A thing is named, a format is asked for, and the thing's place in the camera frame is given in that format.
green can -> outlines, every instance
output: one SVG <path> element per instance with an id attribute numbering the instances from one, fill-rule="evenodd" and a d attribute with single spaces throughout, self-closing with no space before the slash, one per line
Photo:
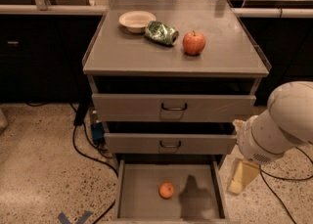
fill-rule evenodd
<path id="1" fill-rule="evenodd" d="M 162 22 L 151 21 L 145 28 L 145 36 L 155 42 L 173 46 L 178 38 L 178 31 Z"/>

orange fruit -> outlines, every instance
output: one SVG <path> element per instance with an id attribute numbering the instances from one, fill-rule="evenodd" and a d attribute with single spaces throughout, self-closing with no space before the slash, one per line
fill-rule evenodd
<path id="1" fill-rule="evenodd" d="M 174 186 L 170 182 L 164 182 L 158 188 L 159 195 L 164 199 L 170 199 L 174 195 L 174 192 Z"/>

drawer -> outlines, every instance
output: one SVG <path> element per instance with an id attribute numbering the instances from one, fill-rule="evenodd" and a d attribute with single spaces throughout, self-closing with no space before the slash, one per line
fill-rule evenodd
<path id="1" fill-rule="evenodd" d="M 169 200 L 158 194 L 166 181 L 175 191 Z M 216 161 L 210 156 L 124 156 L 111 223 L 230 223 Z"/>
<path id="2" fill-rule="evenodd" d="M 251 114 L 250 95 L 93 94 L 101 121 L 232 122 Z"/>
<path id="3" fill-rule="evenodd" d="M 236 145 L 235 135 L 106 133 L 105 138 L 115 154 L 227 155 Z"/>

terrazzo floor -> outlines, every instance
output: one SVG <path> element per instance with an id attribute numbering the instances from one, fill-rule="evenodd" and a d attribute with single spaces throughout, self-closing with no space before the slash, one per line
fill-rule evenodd
<path id="1" fill-rule="evenodd" d="M 67 104 L 4 104 L 0 108 L 9 122 L 0 135 L 0 223 L 96 221 L 114 200 L 117 180 L 111 169 L 79 155 L 73 148 L 73 108 Z M 88 115 L 85 121 L 90 136 Z M 83 126 L 76 129 L 74 138 L 83 153 L 112 162 L 89 145 Z M 313 145 L 301 149 L 313 157 Z M 238 158 L 242 155 L 235 147 L 220 169 L 230 219 L 243 224 L 292 223 L 260 175 L 238 196 L 226 190 Z M 291 178 L 313 173 L 311 162 L 297 149 L 262 168 Z M 296 223 L 312 223 L 312 179 L 289 182 L 264 176 Z M 110 210 L 98 223 L 106 223 L 112 214 Z"/>

bowl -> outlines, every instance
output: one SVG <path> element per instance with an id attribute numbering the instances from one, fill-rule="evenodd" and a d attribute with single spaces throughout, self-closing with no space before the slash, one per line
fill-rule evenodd
<path id="1" fill-rule="evenodd" d="M 142 33 L 150 21 L 155 21 L 155 15 L 146 11 L 131 11 L 119 17 L 119 23 L 133 33 Z"/>

